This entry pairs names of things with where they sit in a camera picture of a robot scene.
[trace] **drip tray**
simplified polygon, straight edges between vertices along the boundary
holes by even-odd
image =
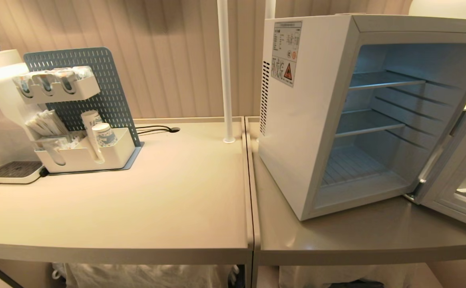
[[[0,166],[0,183],[28,184],[40,177],[43,164],[39,161],[14,161]]]

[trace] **fridge vent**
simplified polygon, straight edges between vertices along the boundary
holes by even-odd
[[[262,100],[260,103],[260,132],[265,136],[265,125],[267,122],[267,104],[268,104],[268,80],[270,74],[270,64],[263,62],[262,70]]]

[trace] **specification label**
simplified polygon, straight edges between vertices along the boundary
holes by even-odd
[[[274,25],[272,45],[272,77],[293,87],[302,22],[279,22]]]

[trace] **white organizer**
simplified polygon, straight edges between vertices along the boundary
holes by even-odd
[[[35,151],[43,165],[50,173],[77,172],[118,169],[125,166],[134,152],[135,146],[128,128],[113,128],[117,143],[110,147],[100,147],[105,162],[100,163],[94,150],[86,140],[81,141],[74,149],[60,149],[59,154],[65,160],[65,165],[59,165],[47,151]]]
[[[25,96],[20,88],[17,87],[23,102],[25,104],[40,104],[40,103],[52,103],[52,102],[65,102],[75,100],[86,100],[98,93],[100,93],[100,87],[96,82],[96,77],[91,76],[81,80],[77,80],[72,83],[75,86],[75,93],[70,94],[65,91],[63,84],[60,82],[52,83],[52,96],[46,95],[43,90],[44,88],[38,84],[29,85],[30,91],[32,91],[32,97]]]

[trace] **perforated board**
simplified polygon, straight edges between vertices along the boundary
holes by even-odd
[[[100,93],[87,100],[47,103],[47,108],[56,110],[70,131],[84,130],[80,117],[82,112],[98,110],[102,119],[113,128],[128,127],[135,146],[140,147],[132,114],[109,49],[94,47],[26,53],[23,60],[29,71],[90,66],[100,86]]]

